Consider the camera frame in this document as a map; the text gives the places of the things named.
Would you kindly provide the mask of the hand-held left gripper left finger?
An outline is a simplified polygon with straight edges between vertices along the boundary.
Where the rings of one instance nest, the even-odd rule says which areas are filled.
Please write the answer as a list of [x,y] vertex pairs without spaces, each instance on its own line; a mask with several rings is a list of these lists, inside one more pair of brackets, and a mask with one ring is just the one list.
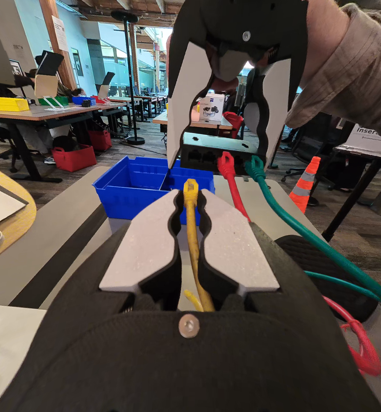
[[148,294],[163,310],[177,310],[182,261],[182,191],[173,189],[143,209],[131,223],[99,284],[102,291]]

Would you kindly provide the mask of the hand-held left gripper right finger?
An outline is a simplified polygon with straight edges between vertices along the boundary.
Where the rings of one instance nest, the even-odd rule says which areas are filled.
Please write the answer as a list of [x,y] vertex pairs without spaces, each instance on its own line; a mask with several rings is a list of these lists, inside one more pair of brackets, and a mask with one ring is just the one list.
[[280,297],[280,284],[248,219],[207,189],[198,194],[198,280],[221,310],[236,296],[247,310]]

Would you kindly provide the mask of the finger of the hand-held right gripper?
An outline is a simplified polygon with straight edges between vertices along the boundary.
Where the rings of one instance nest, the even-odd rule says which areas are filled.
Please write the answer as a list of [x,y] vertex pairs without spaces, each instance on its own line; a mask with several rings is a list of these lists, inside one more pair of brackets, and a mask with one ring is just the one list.
[[255,132],[256,155],[267,168],[272,163],[288,113],[291,59],[277,61],[265,69],[251,70],[247,79],[244,121]]
[[212,69],[206,50],[192,42],[169,44],[169,98],[167,112],[167,162],[172,169],[191,123],[196,99],[206,94]]

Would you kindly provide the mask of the person's right forearm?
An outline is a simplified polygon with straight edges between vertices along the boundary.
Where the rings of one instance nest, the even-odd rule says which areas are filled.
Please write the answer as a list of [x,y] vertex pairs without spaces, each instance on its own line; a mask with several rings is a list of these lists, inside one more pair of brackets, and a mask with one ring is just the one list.
[[339,8],[349,16],[348,30],[302,89],[285,123],[297,128],[325,112],[381,136],[381,13],[354,3]]

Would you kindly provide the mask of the person's right hand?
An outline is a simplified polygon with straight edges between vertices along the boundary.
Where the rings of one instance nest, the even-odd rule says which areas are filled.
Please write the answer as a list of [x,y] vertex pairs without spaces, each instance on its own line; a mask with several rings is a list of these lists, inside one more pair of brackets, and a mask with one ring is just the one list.
[[[313,79],[341,43],[348,30],[349,16],[339,8],[335,1],[310,0],[308,1],[306,21],[308,46],[306,64],[300,82],[302,89]],[[236,90],[239,82],[237,78],[224,81],[217,77],[220,70],[218,69],[219,57],[216,49],[207,43],[205,50],[214,73],[211,89],[217,94]],[[272,51],[269,49],[262,59],[250,61],[250,64],[265,68]]]

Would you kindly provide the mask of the white box with glasses print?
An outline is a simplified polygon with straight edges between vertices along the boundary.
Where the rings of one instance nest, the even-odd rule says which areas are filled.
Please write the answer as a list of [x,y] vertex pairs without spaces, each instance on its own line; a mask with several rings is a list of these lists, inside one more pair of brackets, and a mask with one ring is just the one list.
[[225,95],[208,93],[199,100],[199,122],[200,123],[220,123],[224,109]]

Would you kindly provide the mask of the wooden desk with black legs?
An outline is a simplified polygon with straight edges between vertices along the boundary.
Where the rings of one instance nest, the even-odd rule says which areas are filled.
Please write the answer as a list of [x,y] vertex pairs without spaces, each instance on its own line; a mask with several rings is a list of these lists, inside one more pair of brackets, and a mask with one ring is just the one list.
[[[153,118],[152,122],[154,124],[160,125],[161,132],[167,134],[167,111],[162,112],[162,114]],[[210,134],[212,136],[219,136],[220,132],[224,132],[225,134],[231,134],[233,131],[232,124],[224,117],[221,117],[220,121],[212,121],[209,120],[207,117],[204,117],[200,121],[192,121],[188,127],[188,129],[198,129],[198,133],[202,134]]]
[[93,119],[93,115],[102,112],[104,116],[114,115],[120,112],[120,107],[124,103],[121,101],[110,104],[98,104],[91,107],[82,107],[70,104],[64,110],[48,110],[46,106],[31,106],[28,111],[5,112],[0,111],[0,123],[12,125],[12,139],[18,150],[20,158],[27,169],[27,174],[11,174],[13,180],[27,180],[47,183],[60,183],[60,178],[42,177],[33,161],[30,151],[18,131],[18,124],[28,126],[46,126],[56,128],[64,125],[76,124],[76,139],[78,143],[90,144],[90,136],[87,131],[87,120]]

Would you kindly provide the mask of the red bag on chair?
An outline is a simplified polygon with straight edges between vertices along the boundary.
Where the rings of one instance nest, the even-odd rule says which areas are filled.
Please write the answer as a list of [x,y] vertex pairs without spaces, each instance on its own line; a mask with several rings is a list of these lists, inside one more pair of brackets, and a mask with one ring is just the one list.
[[224,118],[232,125],[231,137],[239,139],[238,132],[244,122],[244,118],[234,112],[226,111],[223,113]]

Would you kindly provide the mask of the tilted instruction stand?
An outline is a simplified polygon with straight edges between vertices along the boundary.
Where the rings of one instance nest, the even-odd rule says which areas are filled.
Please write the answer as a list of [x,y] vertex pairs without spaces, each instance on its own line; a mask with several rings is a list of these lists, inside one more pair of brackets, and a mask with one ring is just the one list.
[[95,97],[97,104],[111,104],[111,101],[108,99],[108,92],[110,88],[110,83],[115,76],[113,72],[107,72],[104,80],[98,86],[97,97]]
[[54,52],[46,52],[35,72],[34,92],[39,102],[45,102],[48,111],[66,111],[69,109],[69,102],[66,100],[65,105],[57,100],[57,88],[59,79],[57,71],[64,57]]

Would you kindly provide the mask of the orange traffic cone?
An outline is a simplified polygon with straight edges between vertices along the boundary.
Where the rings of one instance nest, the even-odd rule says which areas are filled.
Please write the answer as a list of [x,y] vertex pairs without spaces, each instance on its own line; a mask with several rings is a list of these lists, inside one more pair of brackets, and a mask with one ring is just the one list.
[[295,187],[289,194],[289,198],[295,203],[299,210],[305,214],[314,178],[321,162],[320,157],[312,157],[311,162],[302,173]]

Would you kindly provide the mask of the red fabric bag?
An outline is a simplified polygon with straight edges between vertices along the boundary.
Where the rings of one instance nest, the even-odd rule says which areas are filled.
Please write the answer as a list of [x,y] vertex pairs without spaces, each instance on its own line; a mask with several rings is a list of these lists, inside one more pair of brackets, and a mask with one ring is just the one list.
[[112,145],[111,134],[108,130],[92,131],[88,130],[90,143],[94,151],[105,152],[110,149]]
[[66,152],[63,148],[52,149],[56,167],[63,171],[75,172],[97,164],[95,152],[90,145],[80,145],[80,149]]

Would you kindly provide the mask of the white printed sign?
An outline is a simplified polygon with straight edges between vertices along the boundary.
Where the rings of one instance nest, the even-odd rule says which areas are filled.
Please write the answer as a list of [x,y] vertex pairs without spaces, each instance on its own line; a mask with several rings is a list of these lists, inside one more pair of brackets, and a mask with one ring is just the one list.
[[353,126],[344,145],[360,151],[365,150],[381,154],[381,136],[375,130],[362,127],[358,124]]

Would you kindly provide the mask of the white paper notice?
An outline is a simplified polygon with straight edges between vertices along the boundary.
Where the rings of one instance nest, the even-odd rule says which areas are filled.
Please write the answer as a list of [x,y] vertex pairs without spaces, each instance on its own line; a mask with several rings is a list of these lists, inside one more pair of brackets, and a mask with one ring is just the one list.
[[54,32],[57,39],[58,48],[62,51],[69,51],[66,33],[65,33],[65,26],[61,19],[52,15],[52,22],[54,26]]

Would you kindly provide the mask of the yellow plastic bin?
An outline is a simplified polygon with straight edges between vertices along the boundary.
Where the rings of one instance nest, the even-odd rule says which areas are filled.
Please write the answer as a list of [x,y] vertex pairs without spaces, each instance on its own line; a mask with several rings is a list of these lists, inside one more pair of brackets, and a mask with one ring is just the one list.
[[28,111],[28,101],[23,98],[0,97],[0,111],[4,112],[22,112]]

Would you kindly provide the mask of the wooden support post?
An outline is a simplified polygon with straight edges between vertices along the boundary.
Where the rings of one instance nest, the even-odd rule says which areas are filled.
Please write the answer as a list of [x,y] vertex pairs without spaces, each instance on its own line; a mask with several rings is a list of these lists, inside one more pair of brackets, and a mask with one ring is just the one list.
[[62,83],[69,89],[76,88],[75,77],[71,66],[69,52],[60,49],[58,39],[54,28],[53,17],[59,18],[56,1],[54,0],[39,0],[40,7],[43,13],[45,25],[49,34],[49,39],[52,44],[53,52],[61,54],[64,59],[59,67],[59,75]]

